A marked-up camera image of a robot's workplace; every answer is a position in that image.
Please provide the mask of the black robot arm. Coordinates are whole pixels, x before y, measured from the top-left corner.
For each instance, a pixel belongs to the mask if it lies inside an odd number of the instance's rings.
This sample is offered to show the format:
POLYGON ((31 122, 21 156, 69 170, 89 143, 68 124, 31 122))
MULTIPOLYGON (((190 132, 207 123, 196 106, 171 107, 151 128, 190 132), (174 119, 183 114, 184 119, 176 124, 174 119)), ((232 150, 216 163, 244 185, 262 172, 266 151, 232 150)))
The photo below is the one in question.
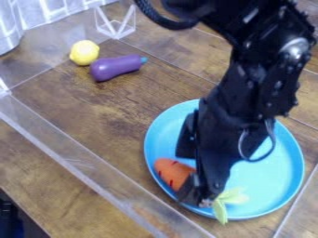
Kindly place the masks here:
POLYGON ((164 0, 164 7, 232 45, 226 74, 187 115, 176 144, 176 155, 196 161, 178 199, 199 205, 222 193, 235 162, 262 159, 254 153, 275 139, 275 118, 298 104, 314 27, 292 0, 164 0))

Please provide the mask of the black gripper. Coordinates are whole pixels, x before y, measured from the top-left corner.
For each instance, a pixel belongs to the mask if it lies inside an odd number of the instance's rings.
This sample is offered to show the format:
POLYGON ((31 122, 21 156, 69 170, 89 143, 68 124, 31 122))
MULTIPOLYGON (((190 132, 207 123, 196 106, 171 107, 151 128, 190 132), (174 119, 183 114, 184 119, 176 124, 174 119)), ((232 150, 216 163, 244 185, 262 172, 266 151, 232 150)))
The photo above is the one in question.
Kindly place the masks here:
POLYGON ((191 173, 179 191, 178 202, 207 206, 222 192, 232 165, 258 162, 275 146, 272 118, 250 120, 231 116, 216 98, 202 98, 199 110, 186 116, 175 155, 196 159, 198 174, 191 173))

